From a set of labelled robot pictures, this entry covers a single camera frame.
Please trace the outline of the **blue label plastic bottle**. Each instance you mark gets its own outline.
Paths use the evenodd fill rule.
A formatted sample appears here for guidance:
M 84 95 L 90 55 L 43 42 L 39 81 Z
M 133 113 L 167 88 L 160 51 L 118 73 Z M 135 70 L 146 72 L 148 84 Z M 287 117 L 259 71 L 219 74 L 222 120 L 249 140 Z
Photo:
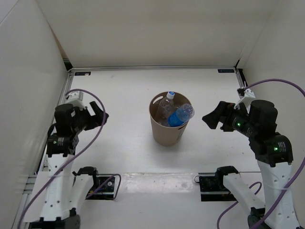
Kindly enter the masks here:
M 191 104 L 183 104 L 168 117 L 168 124 L 170 127 L 181 126 L 193 118 L 193 116 L 193 106 Z

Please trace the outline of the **clear plastic bottle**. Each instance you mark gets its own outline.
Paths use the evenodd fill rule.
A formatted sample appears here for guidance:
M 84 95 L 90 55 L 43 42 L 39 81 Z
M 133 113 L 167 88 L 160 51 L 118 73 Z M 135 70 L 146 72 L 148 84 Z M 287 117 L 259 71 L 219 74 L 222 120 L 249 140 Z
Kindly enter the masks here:
M 156 120 L 166 120 L 174 110 L 174 96 L 175 93 L 169 91 L 167 95 L 160 101 L 155 119 Z

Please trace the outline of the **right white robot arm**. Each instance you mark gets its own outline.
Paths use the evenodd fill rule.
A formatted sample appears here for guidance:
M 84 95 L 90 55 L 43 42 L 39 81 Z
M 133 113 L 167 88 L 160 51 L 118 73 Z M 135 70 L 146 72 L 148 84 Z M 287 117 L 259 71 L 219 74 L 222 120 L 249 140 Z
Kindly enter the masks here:
M 248 213 L 251 229 L 299 229 L 291 184 L 293 150 L 290 140 L 276 131 L 278 111 L 272 102 L 254 100 L 247 110 L 244 104 L 220 101 L 202 120 L 210 129 L 222 123 L 224 132 L 237 131 L 249 140 L 260 168 L 264 199 L 260 201 L 243 183 L 234 167 L 220 167 L 216 171 L 214 186 L 228 189 Z

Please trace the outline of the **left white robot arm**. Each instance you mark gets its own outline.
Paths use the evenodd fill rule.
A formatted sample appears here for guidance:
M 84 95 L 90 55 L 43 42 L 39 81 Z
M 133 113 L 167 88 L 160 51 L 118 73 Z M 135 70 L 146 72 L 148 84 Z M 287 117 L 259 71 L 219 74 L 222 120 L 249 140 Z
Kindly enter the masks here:
M 68 102 L 55 108 L 55 123 L 47 138 L 49 180 L 38 191 L 46 191 L 39 220 L 30 223 L 31 229 L 78 229 L 81 225 L 79 210 L 89 190 L 97 190 L 100 178 L 95 167 L 71 170 L 76 156 L 78 135 L 102 127 L 108 119 L 95 101 L 90 102 L 94 115 L 87 107 Z

